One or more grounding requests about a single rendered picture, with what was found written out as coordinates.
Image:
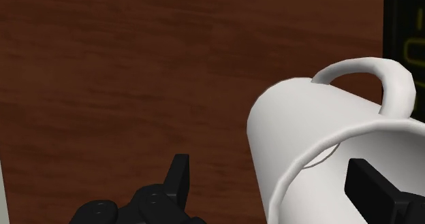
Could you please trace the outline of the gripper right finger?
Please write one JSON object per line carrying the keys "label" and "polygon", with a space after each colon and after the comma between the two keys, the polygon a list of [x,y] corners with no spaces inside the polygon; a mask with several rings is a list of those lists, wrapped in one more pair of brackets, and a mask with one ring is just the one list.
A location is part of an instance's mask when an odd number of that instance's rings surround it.
{"label": "gripper right finger", "polygon": [[425,197],[397,189],[364,159],[350,159],[344,191],[367,224],[425,224]]}

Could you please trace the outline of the black box with yellow print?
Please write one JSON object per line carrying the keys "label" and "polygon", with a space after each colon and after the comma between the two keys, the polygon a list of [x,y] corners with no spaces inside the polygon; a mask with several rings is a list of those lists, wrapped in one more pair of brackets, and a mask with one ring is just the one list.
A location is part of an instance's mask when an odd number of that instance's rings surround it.
{"label": "black box with yellow print", "polygon": [[411,117],[425,123],[425,0],[383,0],[383,57],[412,73],[416,98]]}

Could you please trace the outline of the white mug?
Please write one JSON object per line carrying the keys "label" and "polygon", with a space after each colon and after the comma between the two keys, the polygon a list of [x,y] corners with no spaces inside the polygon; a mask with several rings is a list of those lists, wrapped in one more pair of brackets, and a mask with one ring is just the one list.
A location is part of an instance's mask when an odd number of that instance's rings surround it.
{"label": "white mug", "polygon": [[329,65],[264,91],[247,137],[267,224],[366,224],[344,192],[349,160],[367,160],[402,191],[425,196],[425,123],[400,63]]}

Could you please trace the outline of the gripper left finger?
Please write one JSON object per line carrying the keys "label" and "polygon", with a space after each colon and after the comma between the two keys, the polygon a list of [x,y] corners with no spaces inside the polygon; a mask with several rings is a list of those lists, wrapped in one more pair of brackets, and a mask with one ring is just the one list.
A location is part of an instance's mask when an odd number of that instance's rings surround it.
{"label": "gripper left finger", "polygon": [[189,187],[189,155],[176,154],[163,183],[138,189],[120,208],[111,200],[87,202],[69,224],[206,224],[185,212]]}

